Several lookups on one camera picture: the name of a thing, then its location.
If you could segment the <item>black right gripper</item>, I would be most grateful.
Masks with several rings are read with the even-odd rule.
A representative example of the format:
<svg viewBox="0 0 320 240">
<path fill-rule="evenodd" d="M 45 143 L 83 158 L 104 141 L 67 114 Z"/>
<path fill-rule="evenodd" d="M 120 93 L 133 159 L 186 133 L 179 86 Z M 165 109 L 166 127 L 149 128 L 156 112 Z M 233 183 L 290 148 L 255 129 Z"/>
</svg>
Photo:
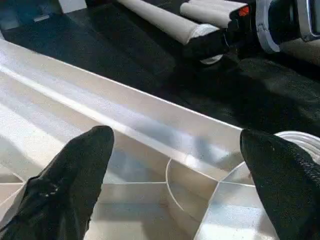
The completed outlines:
<svg viewBox="0 0 320 240">
<path fill-rule="evenodd" d="M 224 55 L 230 49 L 261 51 L 256 29 L 256 9 L 256 4 L 230 4 L 227 29 L 189 37 L 182 49 L 182 56 L 187 60 L 203 61 Z"/>
</svg>

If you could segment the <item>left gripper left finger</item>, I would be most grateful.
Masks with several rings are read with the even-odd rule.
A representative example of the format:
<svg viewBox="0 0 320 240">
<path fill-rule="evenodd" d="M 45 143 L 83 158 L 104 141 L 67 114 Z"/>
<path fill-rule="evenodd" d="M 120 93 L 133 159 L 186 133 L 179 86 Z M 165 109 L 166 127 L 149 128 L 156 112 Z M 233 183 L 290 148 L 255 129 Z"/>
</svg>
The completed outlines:
<svg viewBox="0 0 320 240">
<path fill-rule="evenodd" d="M 0 222 L 1 239 L 82 240 L 114 142 L 114 131 L 106 125 L 71 139 L 15 197 Z"/>
</svg>

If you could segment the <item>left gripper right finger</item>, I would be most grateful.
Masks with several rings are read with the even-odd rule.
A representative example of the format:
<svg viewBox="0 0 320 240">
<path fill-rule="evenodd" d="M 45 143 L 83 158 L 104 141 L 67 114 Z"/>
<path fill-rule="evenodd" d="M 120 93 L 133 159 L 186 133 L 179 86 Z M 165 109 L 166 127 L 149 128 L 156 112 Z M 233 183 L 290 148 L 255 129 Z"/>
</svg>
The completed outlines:
<svg viewBox="0 0 320 240">
<path fill-rule="evenodd" d="M 240 152 L 281 240 L 320 238 L 320 166 L 297 144 L 244 129 Z"/>
</svg>

